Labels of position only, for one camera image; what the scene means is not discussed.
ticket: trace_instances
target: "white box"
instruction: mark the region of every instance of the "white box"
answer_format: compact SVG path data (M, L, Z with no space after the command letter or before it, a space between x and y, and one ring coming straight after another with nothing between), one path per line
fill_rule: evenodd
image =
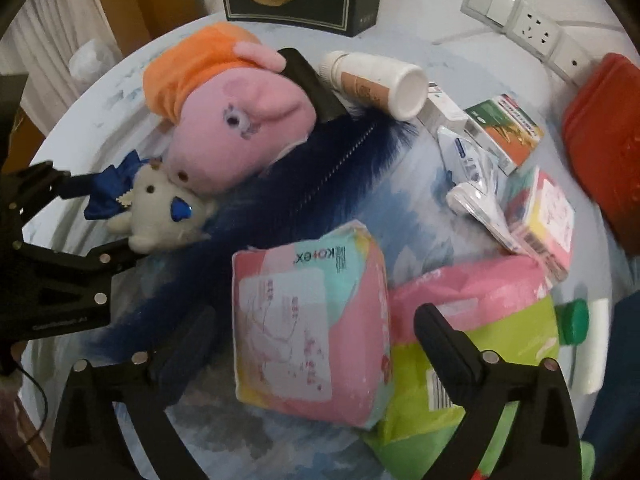
M427 102L418 114L418 120L437 136L440 126L448 128L457 134L463 134L469 116L442 91L436 83L429 84Z

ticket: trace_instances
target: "gold border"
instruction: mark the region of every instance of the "gold border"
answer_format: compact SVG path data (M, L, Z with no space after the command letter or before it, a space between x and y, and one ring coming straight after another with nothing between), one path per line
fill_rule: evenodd
M229 0L225 0L225 11L226 15L230 18L257 18L263 20L280 20L283 22L298 22L298 23L306 23L308 25L319 25L321 27L329 27L334 28L335 30L341 30L346 32L349 25L349 3L350 0L344 0L342 4L342 23L340 25L336 25L335 23L329 22L317 22L316 20L306 20L305 18L294 18L287 16L273 16L270 14L237 14L229 12L230 4Z

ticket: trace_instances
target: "red bag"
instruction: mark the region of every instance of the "red bag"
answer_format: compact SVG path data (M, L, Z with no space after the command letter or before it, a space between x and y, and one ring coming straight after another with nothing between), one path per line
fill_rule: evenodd
M623 249L640 254L640 70L607 54L565 111L562 138Z

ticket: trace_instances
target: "green bottle cap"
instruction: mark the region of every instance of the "green bottle cap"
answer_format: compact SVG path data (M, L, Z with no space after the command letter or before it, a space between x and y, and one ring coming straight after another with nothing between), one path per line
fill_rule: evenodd
M584 300L556 306L556 321L561 345L579 345L587 339L589 307Z

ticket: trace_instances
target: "small stuffed bear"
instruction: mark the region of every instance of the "small stuffed bear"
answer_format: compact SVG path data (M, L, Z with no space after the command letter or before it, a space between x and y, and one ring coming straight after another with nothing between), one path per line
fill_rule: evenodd
M173 184L156 160L136 174L130 200L130 208L110 218L107 229L130 234L129 247L138 254L170 251L205 239L201 229L218 208L216 202Z
M200 196L225 192L305 142L316 111L279 74L286 60L231 23L216 23L153 60L143 87L151 111L176 124L164 169Z

